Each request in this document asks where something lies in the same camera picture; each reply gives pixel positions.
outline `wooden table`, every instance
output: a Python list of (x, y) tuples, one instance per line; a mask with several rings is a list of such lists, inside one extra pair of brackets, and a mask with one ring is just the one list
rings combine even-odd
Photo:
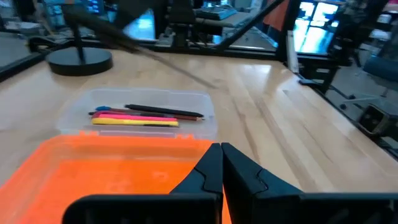
[(0, 84), (0, 183), (60, 133), (60, 113), (82, 92), (106, 86), (207, 91), (218, 141), (306, 192), (398, 191), (398, 162), (279, 62), (162, 54), (212, 89), (152, 59), (113, 56), (114, 68), (91, 77), (54, 75), (42, 62)]

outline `pink pencil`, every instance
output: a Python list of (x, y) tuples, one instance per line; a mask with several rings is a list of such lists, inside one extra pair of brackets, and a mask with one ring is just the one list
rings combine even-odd
[(100, 114), (99, 118), (113, 118), (113, 119), (131, 119), (131, 120), (141, 120), (141, 121), (177, 121), (175, 118), (158, 118), (150, 116), (132, 116), (125, 114)]

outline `orange plastic bin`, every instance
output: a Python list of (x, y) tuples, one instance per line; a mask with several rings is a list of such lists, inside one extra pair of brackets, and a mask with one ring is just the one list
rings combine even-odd
[[(212, 141), (131, 136), (57, 136), (42, 143), (0, 189), (0, 223), (61, 223), (91, 194), (167, 194)], [(230, 223), (224, 201), (223, 223)]]

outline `black round base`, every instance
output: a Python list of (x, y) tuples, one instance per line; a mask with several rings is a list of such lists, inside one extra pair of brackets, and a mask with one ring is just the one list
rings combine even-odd
[(66, 76), (86, 76), (105, 72), (112, 68), (112, 54), (104, 49), (83, 47), (85, 61), (81, 62), (77, 48), (57, 50), (48, 54), (46, 61), (51, 71)]

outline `black pencil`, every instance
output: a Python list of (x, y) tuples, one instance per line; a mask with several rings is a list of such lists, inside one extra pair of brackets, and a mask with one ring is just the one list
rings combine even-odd
[(125, 108), (129, 108), (130, 110), (137, 110), (137, 111), (145, 111), (145, 112), (152, 112), (152, 113), (162, 113), (162, 114), (172, 114), (172, 115), (181, 115), (181, 116), (190, 116), (196, 118), (202, 118), (203, 115), (196, 112), (190, 111), (182, 111), (182, 110), (172, 110), (167, 108), (157, 108), (154, 106), (142, 106), (142, 105), (124, 105)]

